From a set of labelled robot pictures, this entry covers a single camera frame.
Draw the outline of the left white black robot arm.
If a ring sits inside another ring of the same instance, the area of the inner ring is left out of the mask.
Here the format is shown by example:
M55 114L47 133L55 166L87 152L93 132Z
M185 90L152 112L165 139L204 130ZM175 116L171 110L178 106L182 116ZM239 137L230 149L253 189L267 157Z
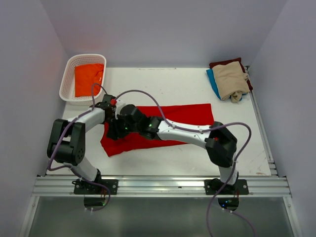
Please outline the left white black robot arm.
M56 119L47 147L47 170L68 168L76 175L72 182L76 195L116 195L117 180L104 180L99 169L85 156L86 132L114 118L115 97L104 95L82 114L70 119Z

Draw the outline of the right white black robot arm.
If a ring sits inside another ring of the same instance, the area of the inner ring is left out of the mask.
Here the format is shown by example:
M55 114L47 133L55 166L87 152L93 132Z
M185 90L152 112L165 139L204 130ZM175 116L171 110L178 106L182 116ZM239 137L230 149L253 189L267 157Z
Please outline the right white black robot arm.
M191 144L207 151L218 166L220 177L214 190L231 194L237 189L238 172L233 168L236 137L213 119L209 104L164 106L126 105L105 124L102 145L108 156L156 147Z

